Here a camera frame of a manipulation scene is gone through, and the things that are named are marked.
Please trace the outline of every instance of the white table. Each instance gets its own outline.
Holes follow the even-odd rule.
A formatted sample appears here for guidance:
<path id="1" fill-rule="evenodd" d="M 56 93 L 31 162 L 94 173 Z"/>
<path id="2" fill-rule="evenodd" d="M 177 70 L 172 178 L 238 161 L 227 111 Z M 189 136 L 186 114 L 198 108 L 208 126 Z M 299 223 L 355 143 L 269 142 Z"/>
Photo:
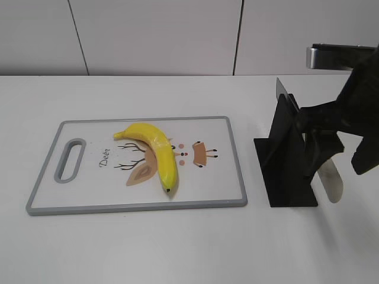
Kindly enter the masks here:
<path id="1" fill-rule="evenodd" d="M 331 204 L 270 208 L 253 138 L 266 137 L 275 76 L 1 77 L 0 283 L 378 283 L 379 169 Z M 300 106 L 335 99 L 347 75 L 280 76 Z M 30 217 L 24 207 L 63 120 L 227 115 L 249 203 L 241 208 Z"/>

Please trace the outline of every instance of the cutting board handle hole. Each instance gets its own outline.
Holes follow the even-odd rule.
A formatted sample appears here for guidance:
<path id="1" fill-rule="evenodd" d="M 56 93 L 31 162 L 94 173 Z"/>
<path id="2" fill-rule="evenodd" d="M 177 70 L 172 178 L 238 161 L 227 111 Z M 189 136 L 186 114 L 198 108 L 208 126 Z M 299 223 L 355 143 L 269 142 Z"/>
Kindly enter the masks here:
<path id="1" fill-rule="evenodd" d="M 86 142 L 81 138 L 75 138 L 66 143 L 54 174 L 56 182 L 68 183 L 76 178 L 85 146 Z"/>

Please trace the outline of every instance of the white cutting board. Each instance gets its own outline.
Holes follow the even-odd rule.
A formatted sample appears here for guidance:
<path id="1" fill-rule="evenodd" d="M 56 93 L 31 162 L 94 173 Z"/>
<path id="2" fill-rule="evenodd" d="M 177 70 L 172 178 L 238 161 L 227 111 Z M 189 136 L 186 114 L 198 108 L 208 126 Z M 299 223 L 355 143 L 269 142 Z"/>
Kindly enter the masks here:
<path id="1" fill-rule="evenodd" d="M 144 160 L 146 147 L 133 140 L 113 140 L 114 133 L 136 121 L 161 129 L 171 138 L 174 152 L 178 153 L 179 182 L 170 195 L 163 191 L 156 167 Z M 54 174 L 63 149 L 68 141 L 76 138 L 86 142 L 78 173 L 70 182 L 59 183 Z M 202 146 L 193 147 L 198 141 L 211 150 L 206 152 L 210 157 L 197 150 Z M 140 150 L 133 144 L 123 149 L 126 143 L 134 143 Z M 67 177 L 77 161 L 80 146 L 75 147 L 63 174 Z M 131 175 L 132 185 L 126 185 Z M 27 211 L 31 215 L 50 215 L 244 206 L 246 203 L 233 134 L 226 117 L 66 121 L 56 134 Z"/>

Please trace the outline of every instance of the knife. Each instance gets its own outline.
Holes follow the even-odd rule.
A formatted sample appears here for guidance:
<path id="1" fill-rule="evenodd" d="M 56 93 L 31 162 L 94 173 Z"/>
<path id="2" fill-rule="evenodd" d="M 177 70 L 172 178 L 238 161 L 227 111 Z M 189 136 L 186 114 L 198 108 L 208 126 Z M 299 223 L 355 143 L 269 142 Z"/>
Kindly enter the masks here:
<path id="1" fill-rule="evenodd" d="M 299 107 L 296 103 L 293 94 L 288 93 L 282 82 L 277 78 L 277 99 L 283 94 L 291 108 L 293 114 L 298 113 Z M 337 203 L 340 201 L 343 193 L 343 182 L 341 176 L 336 168 L 332 159 L 327 160 L 318 169 L 318 174 L 321 179 L 322 185 L 324 186 L 325 192 L 331 203 Z"/>

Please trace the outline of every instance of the yellow banana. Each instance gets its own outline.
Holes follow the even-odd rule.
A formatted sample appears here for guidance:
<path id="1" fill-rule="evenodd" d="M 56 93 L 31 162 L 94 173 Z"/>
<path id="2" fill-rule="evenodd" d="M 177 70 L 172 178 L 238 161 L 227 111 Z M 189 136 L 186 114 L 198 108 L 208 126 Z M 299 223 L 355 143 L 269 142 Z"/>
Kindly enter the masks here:
<path id="1" fill-rule="evenodd" d="M 178 170 L 171 144 L 166 135 L 154 125 L 137 122 L 124 131 L 115 133 L 113 138 L 132 138 L 148 144 L 154 151 L 158 164 L 158 173 L 164 190 L 168 193 L 176 185 Z"/>

